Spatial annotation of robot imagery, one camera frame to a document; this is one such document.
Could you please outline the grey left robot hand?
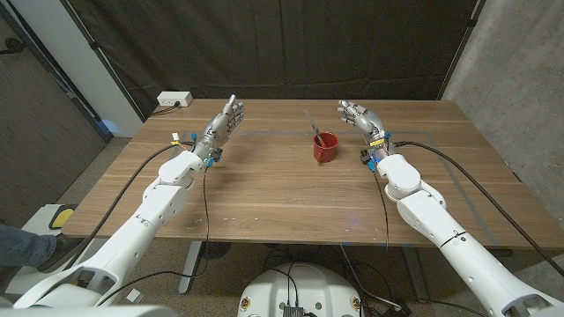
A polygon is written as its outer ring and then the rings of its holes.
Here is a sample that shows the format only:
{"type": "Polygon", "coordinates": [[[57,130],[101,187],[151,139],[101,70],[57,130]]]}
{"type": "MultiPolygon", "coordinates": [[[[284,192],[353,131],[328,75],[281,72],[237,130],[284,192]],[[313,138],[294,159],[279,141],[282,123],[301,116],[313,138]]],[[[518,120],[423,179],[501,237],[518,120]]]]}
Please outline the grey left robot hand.
{"type": "Polygon", "coordinates": [[[244,105],[237,103],[236,96],[232,94],[223,110],[208,121],[193,152],[201,160],[208,159],[216,149],[228,141],[234,129],[244,120],[244,116],[244,105]]]}

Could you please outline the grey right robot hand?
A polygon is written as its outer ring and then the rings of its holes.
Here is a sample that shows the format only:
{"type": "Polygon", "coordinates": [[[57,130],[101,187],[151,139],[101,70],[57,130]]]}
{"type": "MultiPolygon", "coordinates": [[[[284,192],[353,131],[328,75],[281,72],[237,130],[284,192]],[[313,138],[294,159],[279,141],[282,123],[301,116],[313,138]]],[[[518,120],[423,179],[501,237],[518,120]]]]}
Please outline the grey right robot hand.
{"type": "Polygon", "coordinates": [[[347,100],[340,100],[338,104],[341,120],[353,125],[372,151],[382,158],[395,154],[393,145],[385,138],[382,120],[375,112],[347,100]]]}

